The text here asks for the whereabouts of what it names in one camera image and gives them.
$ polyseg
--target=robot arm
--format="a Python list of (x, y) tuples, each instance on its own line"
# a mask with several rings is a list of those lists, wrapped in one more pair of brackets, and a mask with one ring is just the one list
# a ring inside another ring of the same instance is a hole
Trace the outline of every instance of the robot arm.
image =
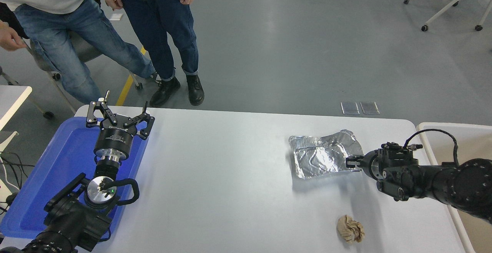
[(350, 156), (346, 166), (360, 167), (376, 180), (380, 192), (395, 201), (430, 197), (492, 224), (492, 160), (473, 159), (459, 165), (455, 142), (454, 162), (420, 166), (413, 151), (422, 145), (408, 145), (409, 140), (404, 146), (386, 143), (365, 156)]
[[(89, 105), (86, 118), (87, 127), (101, 129), (94, 154), (96, 168), (92, 179), (84, 173), (79, 174), (65, 188), (58, 192), (44, 207), (47, 211), (45, 230), (39, 233), (23, 250), (9, 247), (0, 253), (77, 253), (79, 246), (92, 251), (94, 246), (109, 232), (112, 218), (109, 213), (120, 205), (131, 204), (139, 197), (138, 184), (134, 179), (116, 180), (121, 161), (130, 153), (134, 136), (146, 139), (152, 129), (154, 117), (146, 113), (146, 104), (139, 116), (130, 118), (112, 113), (107, 107), (107, 91), (104, 98)], [(100, 110), (102, 121), (98, 121), (94, 112)], [(145, 121), (144, 129), (137, 133), (137, 124)], [(131, 185), (133, 197), (120, 200), (116, 195), (118, 186)]]

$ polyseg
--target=jeans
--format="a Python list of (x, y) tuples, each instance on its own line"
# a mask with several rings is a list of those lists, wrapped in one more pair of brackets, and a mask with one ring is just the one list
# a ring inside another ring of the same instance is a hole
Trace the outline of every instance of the jeans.
[(155, 71), (164, 81), (176, 69), (167, 43), (167, 33), (181, 56), (186, 75), (198, 74), (198, 47), (189, 5), (180, 0), (121, 0), (138, 39), (149, 52)]
[(14, 11), (35, 50), (60, 72), (63, 88), (84, 104), (101, 96), (87, 66), (79, 60), (67, 31), (79, 34), (100, 52), (142, 78), (155, 69), (132, 44), (125, 43), (94, 0), (84, 0), (64, 15), (47, 13), (22, 4)]

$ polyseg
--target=aluminum foil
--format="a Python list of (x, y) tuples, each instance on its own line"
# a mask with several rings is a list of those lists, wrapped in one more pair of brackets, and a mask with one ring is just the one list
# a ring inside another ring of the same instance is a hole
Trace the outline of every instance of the aluminum foil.
[(354, 134), (346, 129), (326, 137), (291, 136), (289, 144), (294, 152), (296, 174), (301, 179), (343, 171), (359, 171), (347, 168), (345, 158), (363, 155), (362, 147)]

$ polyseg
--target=person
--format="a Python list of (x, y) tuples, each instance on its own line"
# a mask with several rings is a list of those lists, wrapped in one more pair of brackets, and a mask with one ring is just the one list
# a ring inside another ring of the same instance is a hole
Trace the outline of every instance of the person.
[(178, 48), (186, 74), (188, 97), (202, 104), (204, 91), (198, 77), (198, 48), (189, 5), (193, 0), (104, 0), (113, 9), (124, 8), (138, 39), (149, 52), (162, 82), (150, 105), (161, 106), (180, 87), (167, 43), (167, 33)]
[[(94, 0), (0, 0), (14, 11), (35, 50), (57, 69), (63, 88), (84, 104), (102, 97), (87, 66), (79, 60), (68, 30), (121, 66), (142, 78), (155, 73), (150, 60), (132, 44), (125, 43)], [(18, 33), (0, 22), (0, 46), (25, 48)]]

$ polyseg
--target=beige crumpled paper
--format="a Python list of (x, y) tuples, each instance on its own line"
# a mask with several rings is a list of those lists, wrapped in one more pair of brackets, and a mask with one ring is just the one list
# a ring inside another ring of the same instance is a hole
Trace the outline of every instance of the beige crumpled paper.
[(337, 230), (340, 236), (345, 239), (348, 244), (354, 241), (360, 243), (366, 236), (362, 224), (353, 220), (351, 216), (342, 216), (337, 223)]

